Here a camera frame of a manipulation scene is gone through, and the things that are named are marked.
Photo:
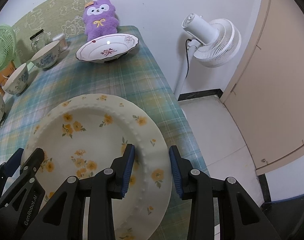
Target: price tag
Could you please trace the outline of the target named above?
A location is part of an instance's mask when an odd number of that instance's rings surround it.
[[[88,7],[88,6],[93,5],[93,4],[94,4],[94,2],[93,2],[93,1],[91,1],[91,2],[87,2],[87,3],[85,4],[85,6],[84,6],[84,7]]]

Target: table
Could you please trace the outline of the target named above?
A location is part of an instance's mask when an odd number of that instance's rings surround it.
[[[177,145],[194,168],[209,174],[191,128],[139,30],[121,26],[118,32],[135,35],[139,46],[107,64],[81,62],[75,53],[86,43],[86,36],[78,35],[68,39],[69,48],[54,67],[30,70],[28,87],[20,96],[5,95],[8,116],[0,128],[0,164],[17,148],[25,147],[39,120],[58,104],[82,94],[105,93],[143,109],[159,127],[168,147]],[[8,180],[7,187],[13,180]],[[186,240],[190,209],[191,201],[180,200],[173,186],[165,216],[150,239]]]

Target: glass jar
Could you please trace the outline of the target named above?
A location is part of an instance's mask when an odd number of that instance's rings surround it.
[[[50,43],[50,37],[47,33],[43,32],[43,29],[31,36],[30,40],[34,53],[37,53],[40,49]]]

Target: white wall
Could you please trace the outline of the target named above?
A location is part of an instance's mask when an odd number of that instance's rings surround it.
[[[9,0],[0,12],[0,24],[13,25],[23,15],[46,0]],[[224,90],[230,81],[254,28],[261,0],[111,0],[121,25],[135,25],[174,90],[185,58],[188,35],[181,23],[191,12],[206,20],[227,18],[239,29],[242,46],[230,63],[206,69],[198,62],[191,64],[182,93]]]
[[[304,194],[304,155],[265,175],[272,201]]]

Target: purple stuffed animal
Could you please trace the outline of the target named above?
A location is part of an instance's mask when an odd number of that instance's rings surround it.
[[[119,21],[115,18],[115,7],[110,0],[97,0],[84,9],[82,20],[88,41],[100,36],[117,33]]]

